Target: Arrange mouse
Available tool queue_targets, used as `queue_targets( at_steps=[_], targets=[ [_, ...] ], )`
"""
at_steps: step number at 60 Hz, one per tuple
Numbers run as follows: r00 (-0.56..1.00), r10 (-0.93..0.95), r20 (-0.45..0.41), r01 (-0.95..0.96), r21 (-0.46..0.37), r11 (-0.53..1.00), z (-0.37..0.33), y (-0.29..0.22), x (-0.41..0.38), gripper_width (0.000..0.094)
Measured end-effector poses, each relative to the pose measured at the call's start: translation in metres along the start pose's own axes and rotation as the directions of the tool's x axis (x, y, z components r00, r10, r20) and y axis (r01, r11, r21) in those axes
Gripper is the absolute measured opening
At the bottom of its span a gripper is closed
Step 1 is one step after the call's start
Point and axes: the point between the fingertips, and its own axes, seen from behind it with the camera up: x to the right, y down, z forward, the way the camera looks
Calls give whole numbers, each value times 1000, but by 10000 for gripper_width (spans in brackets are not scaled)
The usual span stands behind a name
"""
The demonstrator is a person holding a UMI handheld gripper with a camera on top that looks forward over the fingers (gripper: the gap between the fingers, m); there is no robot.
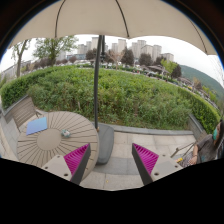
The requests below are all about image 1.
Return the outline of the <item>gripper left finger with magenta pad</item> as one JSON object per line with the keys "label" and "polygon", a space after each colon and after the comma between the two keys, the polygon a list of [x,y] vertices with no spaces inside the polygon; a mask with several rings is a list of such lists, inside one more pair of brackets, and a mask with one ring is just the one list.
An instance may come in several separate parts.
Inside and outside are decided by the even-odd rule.
{"label": "gripper left finger with magenta pad", "polygon": [[54,156],[42,169],[79,185],[84,175],[90,154],[90,144],[86,144],[65,156]]}

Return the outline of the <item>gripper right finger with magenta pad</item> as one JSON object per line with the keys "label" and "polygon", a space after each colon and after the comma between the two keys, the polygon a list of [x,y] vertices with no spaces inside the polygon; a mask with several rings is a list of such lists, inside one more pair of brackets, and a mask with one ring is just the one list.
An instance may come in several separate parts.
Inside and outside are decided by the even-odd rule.
{"label": "gripper right finger with magenta pad", "polygon": [[182,169],[182,167],[167,154],[156,154],[136,143],[132,144],[132,155],[143,185],[150,184]]}

